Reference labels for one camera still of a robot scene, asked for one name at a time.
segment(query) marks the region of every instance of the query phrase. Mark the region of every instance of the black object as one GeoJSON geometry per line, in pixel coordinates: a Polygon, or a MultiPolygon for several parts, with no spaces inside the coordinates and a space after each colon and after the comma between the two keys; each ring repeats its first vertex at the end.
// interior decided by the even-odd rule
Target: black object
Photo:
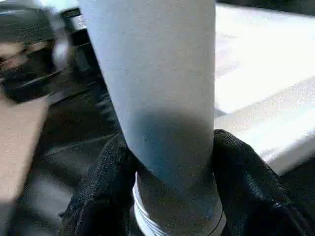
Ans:
{"type": "Polygon", "coordinates": [[[278,176],[249,145],[216,130],[213,157],[232,235],[315,235],[315,221],[288,197],[278,176]]]}
{"type": "Polygon", "coordinates": [[[54,38],[43,9],[0,2],[0,42],[38,43],[54,38]]]}

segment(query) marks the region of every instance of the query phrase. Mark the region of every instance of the black leather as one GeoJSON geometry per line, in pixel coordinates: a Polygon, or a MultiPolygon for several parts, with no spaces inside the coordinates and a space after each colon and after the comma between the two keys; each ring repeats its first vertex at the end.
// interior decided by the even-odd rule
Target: black leather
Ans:
{"type": "Polygon", "coordinates": [[[298,209],[278,176],[232,134],[215,131],[213,167],[232,235],[315,235],[315,222],[298,209]]]}

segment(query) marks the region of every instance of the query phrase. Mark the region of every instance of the white cylindrical object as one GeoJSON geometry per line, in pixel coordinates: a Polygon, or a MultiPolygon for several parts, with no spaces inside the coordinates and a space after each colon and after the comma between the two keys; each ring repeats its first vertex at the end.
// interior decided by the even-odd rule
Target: white cylindrical object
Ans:
{"type": "Polygon", "coordinates": [[[214,1],[79,2],[126,142],[144,166],[133,190],[140,229],[220,235],[225,218],[209,169],[214,1]]]}
{"type": "Polygon", "coordinates": [[[210,161],[212,0],[81,0],[88,32],[135,156],[183,191],[210,161]]]}

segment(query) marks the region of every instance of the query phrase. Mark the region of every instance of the white surface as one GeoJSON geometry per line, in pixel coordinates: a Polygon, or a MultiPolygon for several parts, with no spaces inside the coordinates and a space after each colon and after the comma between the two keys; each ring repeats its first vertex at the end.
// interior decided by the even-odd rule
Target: white surface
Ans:
{"type": "Polygon", "coordinates": [[[233,113],[315,75],[315,18],[217,5],[216,108],[233,113]]]}
{"type": "Polygon", "coordinates": [[[279,175],[315,153],[315,19],[217,6],[215,120],[279,175]]]}
{"type": "Polygon", "coordinates": [[[53,7],[58,11],[66,11],[79,6],[78,0],[38,0],[44,7],[53,7]]]}

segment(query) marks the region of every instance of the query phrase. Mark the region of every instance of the black fabric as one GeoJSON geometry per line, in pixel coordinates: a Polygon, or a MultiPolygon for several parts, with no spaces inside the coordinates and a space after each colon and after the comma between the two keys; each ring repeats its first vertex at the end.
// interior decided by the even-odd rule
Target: black fabric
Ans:
{"type": "Polygon", "coordinates": [[[214,172],[232,235],[315,235],[314,221],[297,209],[278,176],[244,142],[215,131],[214,172]]]}
{"type": "Polygon", "coordinates": [[[59,235],[127,235],[134,179],[134,159],[118,133],[80,182],[62,215],[59,235]]]}
{"type": "MultiPolygon", "coordinates": [[[[289,199],[278,176],[249,145],[216,130],[213,160],[231,235],[315,235],[314,221],[289,199]]],[[[80,183],[63,215],[60,236],[128,235],[134,163],[117,134],[80,183]]]]}

